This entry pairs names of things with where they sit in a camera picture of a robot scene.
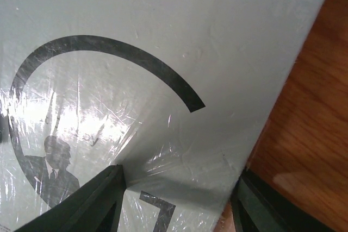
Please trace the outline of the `grey Gatsby book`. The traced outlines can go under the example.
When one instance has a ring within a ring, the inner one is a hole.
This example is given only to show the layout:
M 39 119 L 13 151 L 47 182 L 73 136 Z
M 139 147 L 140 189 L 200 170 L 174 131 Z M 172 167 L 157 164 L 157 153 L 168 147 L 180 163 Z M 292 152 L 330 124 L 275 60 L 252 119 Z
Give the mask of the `grey Gatsby book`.
M 1 0 L 1 231 L 121 165 L 116 231 L 213 231 L 324 0 Z

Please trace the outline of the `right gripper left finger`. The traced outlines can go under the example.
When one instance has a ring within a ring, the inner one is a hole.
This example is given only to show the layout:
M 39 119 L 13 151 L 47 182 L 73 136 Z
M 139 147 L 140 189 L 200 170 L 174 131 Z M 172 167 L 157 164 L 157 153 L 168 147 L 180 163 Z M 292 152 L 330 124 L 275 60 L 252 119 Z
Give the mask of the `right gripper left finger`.
M 117 231 L 125 190 L 123 167 L 110 165 L 17 231 Z

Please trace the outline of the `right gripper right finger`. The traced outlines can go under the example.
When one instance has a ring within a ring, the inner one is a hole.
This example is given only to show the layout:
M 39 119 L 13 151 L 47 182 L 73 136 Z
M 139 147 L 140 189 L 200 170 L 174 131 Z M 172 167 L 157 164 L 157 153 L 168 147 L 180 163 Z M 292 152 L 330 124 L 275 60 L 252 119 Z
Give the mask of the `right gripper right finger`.
M 244 169 L 231 195 L 236 231 L 332 231 Z

